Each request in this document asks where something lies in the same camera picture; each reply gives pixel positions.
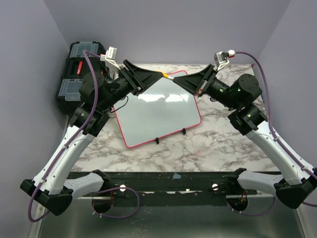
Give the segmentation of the pink framed whiteboard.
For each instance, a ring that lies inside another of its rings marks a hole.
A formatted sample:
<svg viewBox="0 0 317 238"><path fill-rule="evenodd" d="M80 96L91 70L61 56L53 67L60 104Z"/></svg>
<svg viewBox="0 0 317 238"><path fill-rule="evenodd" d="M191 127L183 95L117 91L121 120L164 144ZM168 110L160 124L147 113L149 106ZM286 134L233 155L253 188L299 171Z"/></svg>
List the pink framed whiteboard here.
<svg viewBox="0 0 317 238"><path fill-rule="evenodd" d="M139 96L128 95L114 105L128 148L182 133L202 122L196 98L171 80L162 78Z"/></svg>

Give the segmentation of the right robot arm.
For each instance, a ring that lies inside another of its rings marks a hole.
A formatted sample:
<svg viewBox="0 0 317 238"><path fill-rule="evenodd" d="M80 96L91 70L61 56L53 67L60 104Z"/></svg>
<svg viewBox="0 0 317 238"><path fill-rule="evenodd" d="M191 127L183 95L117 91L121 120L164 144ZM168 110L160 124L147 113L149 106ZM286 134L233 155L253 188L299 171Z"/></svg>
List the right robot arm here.
<svg viewBox="0 0 317 238"><path fill-rule="evenodd" d="M267 116L254 104L262 94L258 80L242 74L231 86L217 78L212 64L198 73L173 78L173 82L195 96L208 95L232 110L228 116L232 126L254 142L277 166L281 174L274 176L238 169L228 181L233 194L257 190L275 195L291 209L297 209L317 187L317 170L302 159L269 127Z"/></svg>

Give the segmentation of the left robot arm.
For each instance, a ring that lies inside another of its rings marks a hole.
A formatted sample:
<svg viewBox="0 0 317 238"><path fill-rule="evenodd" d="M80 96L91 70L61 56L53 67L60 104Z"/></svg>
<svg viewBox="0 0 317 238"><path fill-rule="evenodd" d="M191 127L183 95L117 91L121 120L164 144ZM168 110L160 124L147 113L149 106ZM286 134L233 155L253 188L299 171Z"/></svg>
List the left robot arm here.
<svg viewBox="0 0 317 238"><path fill-rule="evenodd" d="M118 78L107 82L87 60L89 72L79 89L81 103L75 110L63 140L44 168L33 178L25 179L20 188L33 201L56 216L61 215L79 197L90 193L104 196L110 189L110 177L94 170L81 178L68 175L82 152L93 142L109 120L108 111L128 94L139 95L163 77L158 71L139 68L125 60Z"/></svg>

